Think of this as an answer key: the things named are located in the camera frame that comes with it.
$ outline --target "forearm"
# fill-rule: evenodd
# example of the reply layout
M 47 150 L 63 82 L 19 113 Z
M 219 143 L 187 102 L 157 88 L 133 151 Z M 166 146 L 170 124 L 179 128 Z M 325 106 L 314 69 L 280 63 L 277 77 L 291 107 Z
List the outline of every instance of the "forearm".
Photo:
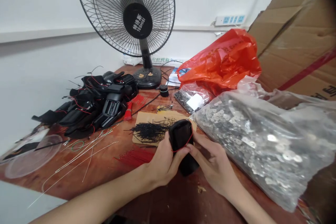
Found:
M 248 224 L 276 224 L 240 183 L 234 193 L 225 195 L 225 197 L 240 212 Z
M 154 188 L 154 185 L 145 179 L 145 170 L 146 165 L 142 165 L 68 201 L 32 223 L 100 224 L 129 201 Z

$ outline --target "green wire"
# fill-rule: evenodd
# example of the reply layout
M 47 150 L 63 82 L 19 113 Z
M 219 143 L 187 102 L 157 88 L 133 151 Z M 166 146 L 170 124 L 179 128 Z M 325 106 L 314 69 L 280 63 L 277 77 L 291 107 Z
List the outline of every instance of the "green wire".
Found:
M 82 146 L 81 146 L 80 148 L 78 148 L 77 150 L 74 150 L 74 146 L 75 146 L 76 144 L 78 144 L 79 142 L 82 142 L 82 143 L 83 143 Z M 84 141 L 78 141 L 77 143 L 75 143 L 75 144 L 71 147 L 71 150 L 72 150 L 73 152 L 76 152 L 76 151 L 79 151 L 80 149 L 82 149 L 83 146 L 84 146 Z

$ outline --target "red plastic bag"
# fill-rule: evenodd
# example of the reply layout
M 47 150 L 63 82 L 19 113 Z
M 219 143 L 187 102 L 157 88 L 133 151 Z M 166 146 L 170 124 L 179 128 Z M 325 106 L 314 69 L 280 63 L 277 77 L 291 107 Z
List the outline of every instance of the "red plastic bag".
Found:
M 180 76 L 180 69 L 191 68 Z M 203 51 L 184 62 L 176 71 L 181 86 L 197 82 L 215 96 L 236 89 L 249 75 L 258 78 L 261 67 L 255 39 L 242 29 L 231 29 Z

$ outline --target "fan motor housing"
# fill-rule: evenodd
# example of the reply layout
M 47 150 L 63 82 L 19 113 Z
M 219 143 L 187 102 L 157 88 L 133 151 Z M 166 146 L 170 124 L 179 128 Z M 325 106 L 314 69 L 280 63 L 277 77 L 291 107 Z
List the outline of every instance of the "fan motor housing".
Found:
M 152 32 L 152 16 L 140 3 L 131 3 L 125 8 L 123 21 L 128 33 L 136 39 L 145 39 Z

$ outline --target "fan base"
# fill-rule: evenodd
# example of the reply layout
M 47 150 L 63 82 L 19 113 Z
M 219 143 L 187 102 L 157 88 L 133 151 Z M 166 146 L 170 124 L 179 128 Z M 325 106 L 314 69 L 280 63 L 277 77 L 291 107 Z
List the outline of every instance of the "fan base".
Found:
M 138 89 L 154 89 L 161 83 L 161 71 L 158 68 L 140 68 L 133 74 Z

